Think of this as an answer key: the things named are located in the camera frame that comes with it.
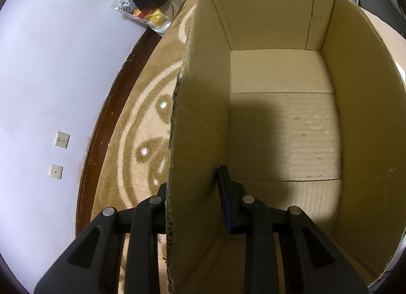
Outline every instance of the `silver bolt head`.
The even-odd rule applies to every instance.
[[[252,204],[255,201],[255,198],[253,196],[243,196],[242,201],[245,202],[246,204]]]
[[[289,207],[289,211],[293,214],[293,215],[300,215],[302,213],[302,209],[298,206],[291,206]]]
[[[103,215],[104,216],[111,216],[114,214],[114,208],[113,207],[106,207],[103,209]]]
[[[159,204],[160,202],[162,201],[162,198],[160,197],[160,196],[152,196],[150,199],[149,199],[149,203],[150,204]]]

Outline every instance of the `carpet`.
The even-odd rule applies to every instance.
[[[97,185],[92,219],[107,206],[133,208],[158,192],[168,177],[172,94],[197,0],[187,0],[142,70],[110,140]],[[158,238],[161,294],[168,292],[166,235]],[[128,236],[119,293],[123,293]]]

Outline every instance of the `plastic bag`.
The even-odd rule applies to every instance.
[[[116,0],[113,8],[136,21],[148,25],[159,35],[164,35],[171,25],[170,18],[159,8],[140,10],[133,0]]]

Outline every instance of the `cardboard box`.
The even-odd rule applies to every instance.
[[[215,170],[269,206],[298,205],[366,283],[406,220],[406,94],[348,0],[198,0],[174,95],[171,291],[242,293],[245,243],[226,233]]]

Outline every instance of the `electrical outlet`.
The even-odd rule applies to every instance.
[[[49,172],[49,176],[52,178],[56,178],[57,180],[60,180],[62,178],[62,166],[58,166],[57,164],[52,164],[51,165],[51,170]]]
[[[60,148],[66,149],[68,147],[69,138],[70,135],[65,134],[63,132],[58,132],[58,135],[56,136],[55,145],[59,146]]]

